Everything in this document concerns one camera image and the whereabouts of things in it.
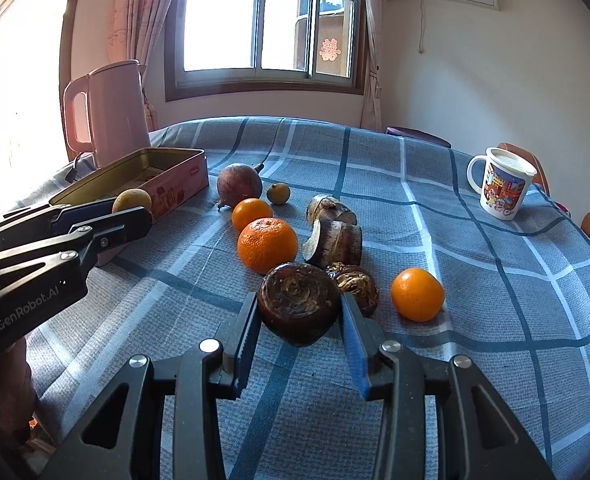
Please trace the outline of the person's left hand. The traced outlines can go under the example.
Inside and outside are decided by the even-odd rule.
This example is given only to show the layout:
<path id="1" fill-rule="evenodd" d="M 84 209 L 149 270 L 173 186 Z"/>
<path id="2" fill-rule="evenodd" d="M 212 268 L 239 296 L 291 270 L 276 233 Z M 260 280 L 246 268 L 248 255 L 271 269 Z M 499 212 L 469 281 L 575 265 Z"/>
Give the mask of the person's left hand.
<path id="1" fill-rule="evenodd" d="M 16 445 L 24 444 L 30 437 L 37 400 L 26 354 L 25 338 L 0 354 L 0 431 Z"/>

